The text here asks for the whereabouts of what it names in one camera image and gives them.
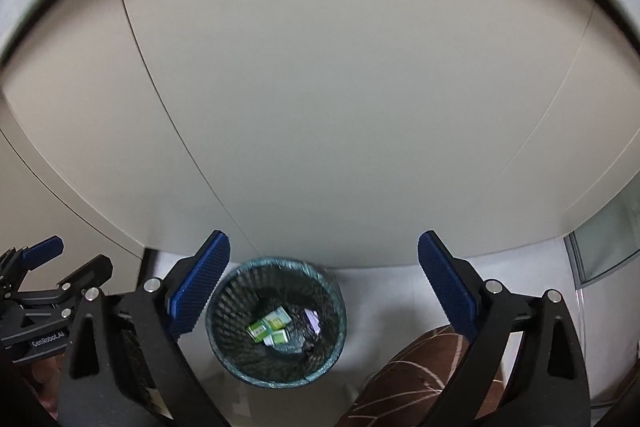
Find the person's left hand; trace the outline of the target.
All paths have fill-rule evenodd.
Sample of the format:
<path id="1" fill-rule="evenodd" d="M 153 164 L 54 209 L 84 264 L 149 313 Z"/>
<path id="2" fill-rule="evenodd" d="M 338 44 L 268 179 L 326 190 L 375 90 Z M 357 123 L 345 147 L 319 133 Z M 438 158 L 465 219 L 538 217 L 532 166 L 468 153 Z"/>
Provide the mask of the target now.
<path id="1" fill-rule="evenodd" d="M 37 383 L 35 393 L 38 400 L 54 419 L 58 418 L 58 389 L 60 389 L 63 366 L 64 355 L 55 355 L 34 362 L 30 367 L 32 378 Z"/>

